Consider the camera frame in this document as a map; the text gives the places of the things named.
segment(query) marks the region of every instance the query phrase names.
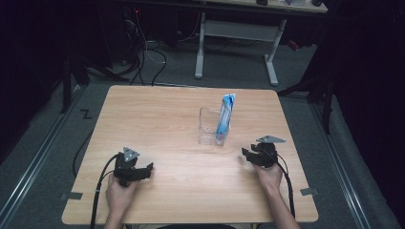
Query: gray carpet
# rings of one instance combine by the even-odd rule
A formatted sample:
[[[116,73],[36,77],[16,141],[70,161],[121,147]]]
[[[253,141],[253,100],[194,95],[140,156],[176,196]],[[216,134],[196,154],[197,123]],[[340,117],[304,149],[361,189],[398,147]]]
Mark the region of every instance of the gray carpet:
[[[203,79],[194,78],[196,48],[178,46],[171,48],[161,45],[157,51],[163,52],[167,65],[157,77],[156,82],[192,85],[200,87],[271,89],[281,91],[298,83],[316,47],[303,48],[297,52],[281,46],[276,53],[274,65],[280,85],[269,86],[263,57],[266,43],[248,47],[227,46],[220,52],[222,44],[209,45],[206,51]],[[158,53],[149,52],[153,58],[145,57],[142,79],[152,80],[160,70],[162,58]],[[88,226],[69,226],[61,221],[66,200],[61,200],[63,192],[69,192],[74,184],[73,161],[79,151],[75,168],[78,169],[86,149],[86,139],[96,125],[103,100],[111,85],[123,84],[105,77],[91,77],[90,85],[83,89],[80,96],[50,149],[49,156],[41,168],[32,187],[21,202],[9,224],[10,228],[87,228]],[[2,188],[0,205],[4,206],[24,175],[43,139],[59,116],[61,109],[61,87],[53,93],[52,99],[32,120],[29,130],[24,134],[9,158],[0,166]],[[317,125],[309,104],[301,94],[282,97],[282,106],[288,120],[299,157],[302,161],[309,186],[317,188],[314,197],[319,212],[319,220],[301,224],[302,228],[357,228],[351,209],[342,192],[341,185],[331,165],[328,146],[323,131]],[[333,103],[330,128],[331,137],[336,142],[338,153],[351,175],[353,186],[368,214],[371,228],[400,228],[379,193],[361,155],[352,142],[338,104]],[[273,225],[265,224],[263,228]]]

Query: wooden table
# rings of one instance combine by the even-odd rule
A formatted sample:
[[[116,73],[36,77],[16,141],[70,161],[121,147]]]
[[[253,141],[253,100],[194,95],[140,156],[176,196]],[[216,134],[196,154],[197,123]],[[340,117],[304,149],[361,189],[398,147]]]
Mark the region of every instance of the wooden table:
[[[200,108],[220,108],[223,95],[230,93],[236,100],[224,146],[200,145]],[[276,149],[288,164],[296,219],[317,220],[312,196],[300,193],[308,183],[274,91],[113,86],[72,190],[83,197],[68,200],[62,220],[90,224],[100,173],[108,159],[127,146],[140,153],[137,168],[150,162],[155,166],[151,178],[140,183],[125,223],[273,221],[256,172],[241,152],[264,135],[287,141]],[[107,218],[106,187],[105,179],[97,223]],[[281,191],[288,203],[284,179]]]

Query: person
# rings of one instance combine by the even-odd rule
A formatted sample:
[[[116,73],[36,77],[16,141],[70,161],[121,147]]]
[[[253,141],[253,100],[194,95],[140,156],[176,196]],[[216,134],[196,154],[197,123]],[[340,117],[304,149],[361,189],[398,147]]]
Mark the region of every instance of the person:
[[[277,228],[300,228],[280,193],[280,182],[283,176],[280,167],[273,165],[269,168],[264,168],[255,164],[253,164],[253,167],[266,193],[270,211],[274,217]],[[138,185],[139,182],[131,182],[129,187],[122,187],[113,174],[109,175],[106,198],[110,212],[104,227],[105,229],[121,228],[122,219],[134,199],[134,192]]]

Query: blue object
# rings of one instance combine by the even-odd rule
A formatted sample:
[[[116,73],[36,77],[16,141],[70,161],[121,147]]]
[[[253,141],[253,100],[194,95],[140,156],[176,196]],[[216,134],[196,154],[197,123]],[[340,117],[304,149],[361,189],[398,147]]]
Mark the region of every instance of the blue object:
[[[224,95],[220,119],[218,120],[217,133],[215,134],[215,141],[218,145],[224,144],[226,136],[229,132],[229,121],[232,115],[232,108],[234,101],[235,101],[235,94]]]

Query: white table leg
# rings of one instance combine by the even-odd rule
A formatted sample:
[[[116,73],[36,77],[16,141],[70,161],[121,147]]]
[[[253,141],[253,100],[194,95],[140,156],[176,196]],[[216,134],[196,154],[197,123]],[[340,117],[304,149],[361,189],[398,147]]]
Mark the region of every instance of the white table leg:
[[[197,53],[197,63],[196,63],[196,78],[203,77],[203,39],[205,35],[205,13],[202,13],[202,22],[200,27],[200,46],[199,52]]]
[[[280,26],[276,33],[276,37],[273,42],[273,46],[271,47],[270,54],[265,55],[267,73],[268,73],[268,77],[270,78],[270,84],[272,86],[278,85],[277,75],[276,75],[276,72],[274,71],[273,58],[277,51],[277,47],[280,43],[281,36],[283,35],[283,31],[284,31],[284,27],[286,26],[286,23],[287,23],[287,20],[281,21]]]

